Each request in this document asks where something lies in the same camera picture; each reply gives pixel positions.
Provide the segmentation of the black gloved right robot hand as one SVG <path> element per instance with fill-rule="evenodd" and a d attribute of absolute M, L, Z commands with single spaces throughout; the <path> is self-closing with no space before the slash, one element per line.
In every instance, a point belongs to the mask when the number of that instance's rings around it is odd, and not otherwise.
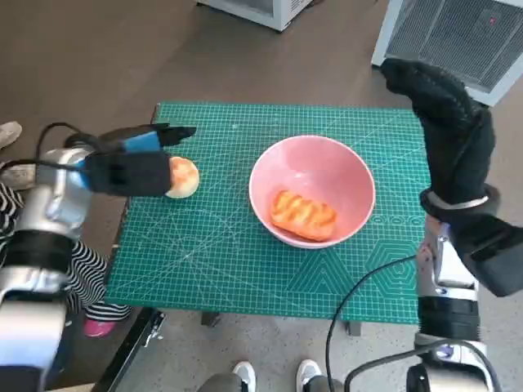
<path fill-rule="evenodd" d="M 409 98 L 422 124 L 436 201 L 457 206 L 485 198 L 495 147 L 489 109 L 474 101 L 459 79 L 436 66 L 386 59 L 380 70 L 387 89 Z"/>

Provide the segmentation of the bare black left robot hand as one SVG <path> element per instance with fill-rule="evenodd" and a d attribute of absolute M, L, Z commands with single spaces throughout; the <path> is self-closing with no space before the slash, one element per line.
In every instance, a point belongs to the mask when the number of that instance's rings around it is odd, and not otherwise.
<path fill-rule="evenodd" d="M 179 145 L 184 139 L 192 137 L 196 130 L 196 127 L 174 126 L 168 122 L 151 123 L 106 132 L 99 137 L 99 141 L 110 151 L 159 151 L 166 146 Z"/>

